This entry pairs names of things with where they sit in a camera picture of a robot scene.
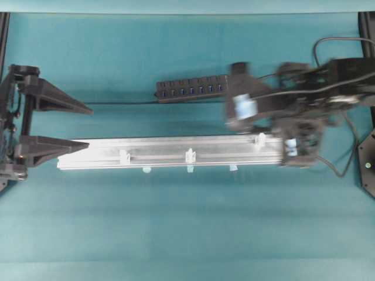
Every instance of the white plastic clip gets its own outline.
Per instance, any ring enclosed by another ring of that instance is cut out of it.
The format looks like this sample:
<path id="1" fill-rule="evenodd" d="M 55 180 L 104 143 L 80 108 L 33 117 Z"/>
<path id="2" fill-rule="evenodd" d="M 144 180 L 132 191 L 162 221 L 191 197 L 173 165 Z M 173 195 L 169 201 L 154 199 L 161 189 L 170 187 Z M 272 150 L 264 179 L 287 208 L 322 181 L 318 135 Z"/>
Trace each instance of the white plastic clip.
<path id="1" fill-rule="evenodd" d="M 189 148 L 189 150 L 187 152 L 185 152 L 185 162 L 186 163 L 194 163 L 196 161 L 196 155 L 197 155 L 197 153 L 195 151 L 193 151 L 192 148 Z M 194 166 L 188 165 L 187 166 L 187 172 L 193 173 L 194 172 Z"/>
<path id="2" fill-rule="evenodd" d="M 144 173 L 146 173 L 146 174 L 150 174 L 150 172 L 151 172 L 151 167 L 143 167 L 142 168 L 142 171 L 144 172 Z"/>
<path id="3" fill-rule="evenodd" d="M 130 165 L 131 155 L 126 150 L 120 150 L 120 164 L 121 165 Z"/>
<path id="4" fill-rule="evenodd" d="M 260 133 L 258 136 L 255 137 L 255 145 L 257 148 L 263 148 L 265 146 L 266 141 L 265 133 Z"/>
<path id="5" fill-rule="evenodd" d="M 190 173 L 194 173 L 194 166 L 193 165 L 187 165 L 187 172 L 190 174 Z"/>
<path id="6" fill-rule="evenodd" d="M 193 151 L 192 148 L 189 148 L 189 150 L 185 152 L 185 162 L 194 163 L 195 161 L 196 161 L 196 152 Z"/>
<path id="7" fill-rule="evenodd" d="M 238 171 L 238 167 L 237 167 L 237 165 L 229 165 L 229 171 L 230 171 L 230 172 Z"/>

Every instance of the white sticker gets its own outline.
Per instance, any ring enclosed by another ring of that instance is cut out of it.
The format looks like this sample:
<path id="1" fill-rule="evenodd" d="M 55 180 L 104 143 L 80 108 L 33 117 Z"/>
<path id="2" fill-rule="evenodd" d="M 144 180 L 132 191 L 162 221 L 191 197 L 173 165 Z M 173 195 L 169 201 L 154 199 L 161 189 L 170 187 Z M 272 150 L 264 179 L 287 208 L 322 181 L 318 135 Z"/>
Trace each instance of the white sticker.
<path id="1" fill-rule="evenodd" d="M 237 118 L 239 120 L 255 116 L 258 113 L 258 105 L 253 101 L 249 94 L 238 95 L 233 98 Z"/>

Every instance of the cable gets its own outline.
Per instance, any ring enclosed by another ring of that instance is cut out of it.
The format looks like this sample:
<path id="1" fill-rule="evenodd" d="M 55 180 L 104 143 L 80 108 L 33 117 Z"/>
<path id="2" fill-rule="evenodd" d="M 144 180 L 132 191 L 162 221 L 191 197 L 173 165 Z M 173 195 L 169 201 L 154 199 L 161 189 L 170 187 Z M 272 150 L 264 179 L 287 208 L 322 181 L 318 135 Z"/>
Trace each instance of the cable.
<path id="1" fill-rule="evenodd" d="M 334 84 L 331 84 L 331 85 L 328 85 L 328 86 L 325 86 L 325 87 L 322 87 L 322 88 L 318 88 L 318 89 L 315 89 L 315 90 L 294 90 L 294 91 L 272 92 L 272 93 L 266 94 L 266 95 L 259 95 L 257 97 L 251 97 L 251 99 L 257 100 L 257 99 L 260 99 L 260 98 L 268 98 L 268 97 L 273 97 L 273 96 L 276 96 L 276 95 L 316 94 L 317 92 L 324 92 L 324 91 L 327 91 L 327 90 L 331 90 L 333 88 L 337 88 L 337 87 L 341 87 L 341 86 L 348 85 L 348 84 L 351 84 L 351 83 L 356 83 L 356 82 L 359 82 L 359 81 L 362 81 L 362 80 L 366 80 L 366 79 L 368 79 L 370 77 L 373 77 L 373 76 L 375 76 L 375 71 L 370 72 L 368 74 L 365 74 L 363 76 L 357 77 L 357 78 L 341 81 L 341 82 L 334 83 Z"/>
<path id="2" fill-rule="evenodd" d="M 319 64 L 319 60 L 318 60 L 318 55 L 316 54 L 316 48 L 320 43 L 322 43 L 324 41 L 364 41 L 364 42 L 368 42 L 368 43 L 375 46 L 375 41 L 373 41 L 371 39 L 367 39 L 367 38 L 361 38 L 361 37 L 325 37 L 325 38 L 321 38 L 321 39 L 319 39 L 318 41 L 315 42 L 315 44 L 312 48 L 312 52 L 313 52 L 314 59 L 315 59 L 315 62 L 316 62 L 317 66 L 320 66 L 320 64 Z"/>
<path id="3" fill-rule="evenodd" d="M 264 76 L 258 77 L 257 79 L 261 80 L 261 79 L 271 78 L 271 77 L 274 77 L 274 76 L 276 76 L 276 75 L 277 75 L 276 73 L 267 74 L 267 75 L 264 75 Z"/>
<path id="4" fill-rule="evenodd" d="M 327 165 L 329 168 L 331 168 L 333 170 L 333 172 L 337 175 L 337 177 L 340 177 L 340 178 L 345 177 L 345 175 L 346 175 L 346 173 L 349 169 L 349 166 L 350 166 L 351 162 L 353 161 L 354 155 L 356 153 L 356 150 L 357 150 L 357 147 L 358 147 L 358 144 L 359 144 L 359 136 L 358 136 L 356 127 L 354 126 L 354 123 L 349 119 L 349 117 L 346 115 L 346 113 L 342 113 L 342 115 L 345 118 L 345 120 L 346 120 L 347 124 L 349 125 L 350 130 L 352 131 L 353 136 L 354 136 L 353 149 L 352 149 L 350 157 L 349 157 L 349 159 L 346 163 L 344 171 L 342 171 L 340 173 L 338 171 L 338 169 L 335 167 L 335 165 L 333 165 L 330 161 L 328 161 L 327 159 L 325 159 L 324 157 L 322 157 L 320 155 L 317 155 L 317 157 L 316 157 L 318 160 L 320 160 L 325 165 Z"/>

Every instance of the teal table surface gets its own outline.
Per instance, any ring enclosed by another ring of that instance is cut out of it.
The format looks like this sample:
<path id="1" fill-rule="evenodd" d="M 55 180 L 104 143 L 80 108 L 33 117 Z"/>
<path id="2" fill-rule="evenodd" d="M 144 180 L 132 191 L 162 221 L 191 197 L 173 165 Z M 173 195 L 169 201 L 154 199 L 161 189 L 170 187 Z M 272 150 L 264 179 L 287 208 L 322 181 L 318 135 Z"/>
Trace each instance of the teal table surface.
<path id="1" fill-rule="evenodd" d="M 373 0 L 2 0 L 1 11 L 110 14 L 271 14 L 361 12 Z"/>
<path id="2" fill-rule="evenodd" d="M 35 112 L 32 135 L 228 134 L 222 103 L 155 104 L 155 83 L 223 74 L 236 61 L 250 61 L 255 76 L 284 61 L 313 63 L 312 45 L 325 36 L 358 36 L 357 13 L 16 13 L 5 64 L 39 66 L 94 110 Z M 362 49 L 326 42 L 318 53 L 327 61 Z M 362 138 L 372 130 L 368 108 L 349 116 Z M 329 128 L 321 155 L 342 169 L 352 143 L 346 125 Z M 357 159 L 344 179 L 320 163 L 192 174 L 56 163 L 0 195 L 0 280 L 374 280 L 375 200 L 360 187 Z"/>

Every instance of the aluminum rail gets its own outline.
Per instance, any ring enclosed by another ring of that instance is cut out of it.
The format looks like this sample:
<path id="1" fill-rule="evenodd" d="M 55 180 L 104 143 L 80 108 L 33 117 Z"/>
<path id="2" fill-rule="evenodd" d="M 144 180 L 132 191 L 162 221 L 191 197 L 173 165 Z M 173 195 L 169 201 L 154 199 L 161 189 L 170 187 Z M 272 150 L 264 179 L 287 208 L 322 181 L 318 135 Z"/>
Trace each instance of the aluminum rail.
<path id="1" fill-rule="evenodd" d="M 282 157 L 282 140 L 272 135 L 76 139 L 87 149 L 59 157 L 57 167 L 123 169 L 222 165 L 272 165 Z"/>

